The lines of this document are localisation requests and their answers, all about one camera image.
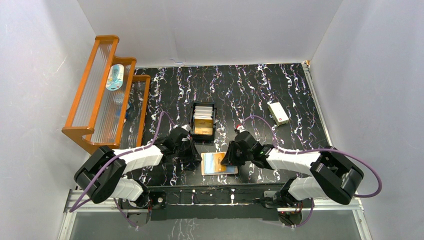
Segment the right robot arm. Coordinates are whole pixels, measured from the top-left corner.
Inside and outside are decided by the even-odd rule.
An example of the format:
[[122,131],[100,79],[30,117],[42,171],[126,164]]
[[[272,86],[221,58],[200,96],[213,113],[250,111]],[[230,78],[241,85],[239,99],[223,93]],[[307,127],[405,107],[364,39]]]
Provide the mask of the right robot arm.
[[248,131],[230,141],[221,165],[240,167],[251,162],[261,169],[301,173],[292,177],[272,196],[264,195],[265,205],[295,207],[305,199],[327,198],[348,205],[364,178],[363,171],[335,148],[311,151],[283,150],[261,144]]

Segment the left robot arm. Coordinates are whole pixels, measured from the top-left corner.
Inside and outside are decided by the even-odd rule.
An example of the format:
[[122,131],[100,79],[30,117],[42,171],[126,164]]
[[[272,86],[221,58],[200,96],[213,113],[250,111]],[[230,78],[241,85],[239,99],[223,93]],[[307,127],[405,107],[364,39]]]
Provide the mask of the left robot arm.
[[95,204],[115,198],[144,208],[149,203],[150,191],[141,181],[124,175],[145,167],[170,165],[174,160],[184,164],[202,160],[186,125],[174,127],[166,137],[145,146],[127,149],[100,146],[73,179]]

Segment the black plastic card bin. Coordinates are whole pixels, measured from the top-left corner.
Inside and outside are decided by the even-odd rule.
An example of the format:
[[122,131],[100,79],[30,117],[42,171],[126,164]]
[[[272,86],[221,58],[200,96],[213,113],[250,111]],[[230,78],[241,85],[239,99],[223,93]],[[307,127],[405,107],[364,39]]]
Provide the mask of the black plastic card bin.
[[214,102],[191,104],[190,135],[195,142],[212,143],[215,140],[216,113]]

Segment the tan blue card holder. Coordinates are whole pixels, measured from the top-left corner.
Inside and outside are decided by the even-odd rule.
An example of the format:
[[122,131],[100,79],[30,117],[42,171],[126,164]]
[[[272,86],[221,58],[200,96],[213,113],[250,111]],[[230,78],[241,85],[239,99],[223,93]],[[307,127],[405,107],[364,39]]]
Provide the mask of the tan blue card holder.
[[238,167],[222,165],[226,152],[206,152],[201,156],[201,174],[203,176],[237,174]]

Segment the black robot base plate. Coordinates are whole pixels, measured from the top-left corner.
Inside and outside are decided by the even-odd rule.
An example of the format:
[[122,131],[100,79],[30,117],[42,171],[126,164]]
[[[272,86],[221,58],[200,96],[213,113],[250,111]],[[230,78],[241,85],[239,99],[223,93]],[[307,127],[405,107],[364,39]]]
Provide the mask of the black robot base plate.
[[309,210],[311,200],[284,206],[277,203],[281,183],[151,186],[148,203],[137,207],[119,200],[123,210],[131,214],[146,213],[151,221],[173,219],[262,219],[278,221],[289,215],[289,222],[298,224],[302,211]]

